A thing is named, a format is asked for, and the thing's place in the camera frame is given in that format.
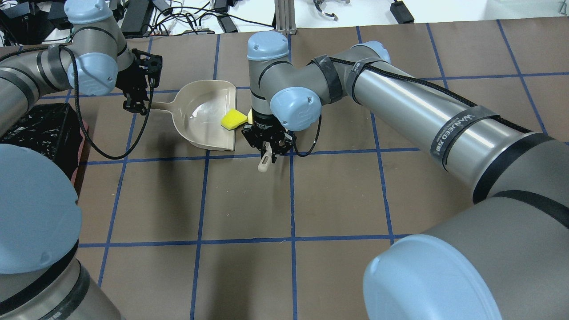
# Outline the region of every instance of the yellow object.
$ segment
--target yellow object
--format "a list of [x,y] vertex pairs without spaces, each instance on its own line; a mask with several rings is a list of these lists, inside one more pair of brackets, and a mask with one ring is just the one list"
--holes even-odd
[[233,130],[246,122],[247,116],[235,109],[229,110],[223,119],[221,119],[221,125],[227,130]]

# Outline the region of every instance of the beige dustpan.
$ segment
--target beige dustpan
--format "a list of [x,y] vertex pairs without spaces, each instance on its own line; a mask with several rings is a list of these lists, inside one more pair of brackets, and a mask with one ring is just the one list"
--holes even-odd
[[152,109],[172,114],[178,133],[196,147],[233,151],[235,131],[223,128],[221,119],[236,103],[233,84],[202,80],[185,85],[172,102],[152,102]]

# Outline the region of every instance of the robotic arm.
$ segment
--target robotic arm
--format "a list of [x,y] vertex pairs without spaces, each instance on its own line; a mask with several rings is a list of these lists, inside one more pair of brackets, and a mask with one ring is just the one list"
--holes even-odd
[[[123,90],[123,107],[142,115],[150,86],[159,85],[162,58],[130,49],[112,11],[103,0],[68,0],[65,13],[73,23],[73,43],[67,46],[76,59],[79,86],[86,95]],[[0,61],[0,136],[44,95],[72,88],[74,70],[68,50],[61,44],[18,52],[40,51]]]
[[322,105],[348,95],[472,188],[471,209],[395,243],[364,275],[376,319],[563,319],[569,314],[569,147],[393,67],[379,42],[296,69],[279,33],[248,42],[253,124],[277,160]]

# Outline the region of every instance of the light blue joint cap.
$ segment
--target light blue joint cap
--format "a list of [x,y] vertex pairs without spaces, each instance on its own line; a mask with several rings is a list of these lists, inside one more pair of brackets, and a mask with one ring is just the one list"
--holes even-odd
[[365,43],[360,43],[357,44],[353,47],[357,47],[357,46],[364,46],[364,47],[368,47],[371,50],[375,51],[377,53],[378,56],[380,56],[381,59],[384,59],[385,61],[387,61],[388,63],[391,63],[391,58],[389,57],[389,52],[387,51],[387,49],[384,47],[383,44],[381,44],[381,42],[378,41],[368,41]]
[[267,61],[288,55],[288,40],[276,31],[262,31],[247,41],[247,59]]
[[47,268],[68,253],[81,231],[77,193],[43,155],[0,144],[0,274]]
[[[103,96],[110,93],[117,82],[118,65],[109,55],[90,52],[76,58],[79,74],[79,91],[89,96]],[[67,78],[74,86],[73,64],[69,64]]]
[[64,11],[73,24],[99,22],[113,15],[105,0],[67,0]]
[[287,130],[308,129],[322,112],[320,97],[304,87],[291,87],[277,92],[271,99],[271,111]]
[[364,273],[370,320],[502,320],[484,279],[445,241],[407,236],[377,256]]

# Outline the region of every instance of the gray robot arm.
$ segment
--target gray robot arm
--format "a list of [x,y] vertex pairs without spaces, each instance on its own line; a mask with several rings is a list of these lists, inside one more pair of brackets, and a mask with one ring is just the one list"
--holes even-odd
[[569,147],[389,64],[377,42],[288,62],[284,36],[249,39],[252,147],[289,152],[288,130],[348,95],[472,190],[474,207],[399,240],[368,266],[376,319],[563,319],[569,314]]
[[[80,91],[98,96],[116,86],[127,97],[125,109],[144,114],[147,85],[136,56],[146,53],[129,48],[104,0],[68,0],[65,12],[75,30],[67,48],[77,62]],[[24,50],[0,61],[0,136],[40,97],[72,88],[71,57],[61,47],[54,44],[29,54]]]

